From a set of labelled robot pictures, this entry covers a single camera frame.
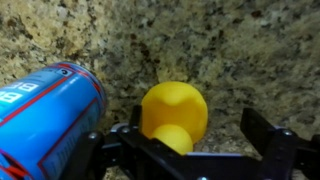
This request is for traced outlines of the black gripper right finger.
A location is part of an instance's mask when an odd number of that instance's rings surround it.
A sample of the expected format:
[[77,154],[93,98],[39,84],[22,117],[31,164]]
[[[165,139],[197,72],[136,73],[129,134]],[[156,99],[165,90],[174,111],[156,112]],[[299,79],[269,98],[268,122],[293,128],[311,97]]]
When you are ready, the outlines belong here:
[[320,180],[320,135],[303,139],[288,128],[273,126],[256,110],[244,108],[241,132],[262,156],[257,180],[293,180],[298,169],[309,180]]

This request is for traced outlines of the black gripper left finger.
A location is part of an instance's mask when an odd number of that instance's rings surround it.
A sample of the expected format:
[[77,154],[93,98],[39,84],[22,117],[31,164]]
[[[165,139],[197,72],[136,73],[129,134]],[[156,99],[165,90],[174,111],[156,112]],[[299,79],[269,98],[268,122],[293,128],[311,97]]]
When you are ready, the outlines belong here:
[[123,155],[127,160],[166,165],[184,159],[183,155],[178,154],[160,140],[147,138],[141,132],[141,122],[142,106],[135,105],[129,124],[118,130],[118,136],[124,144]]

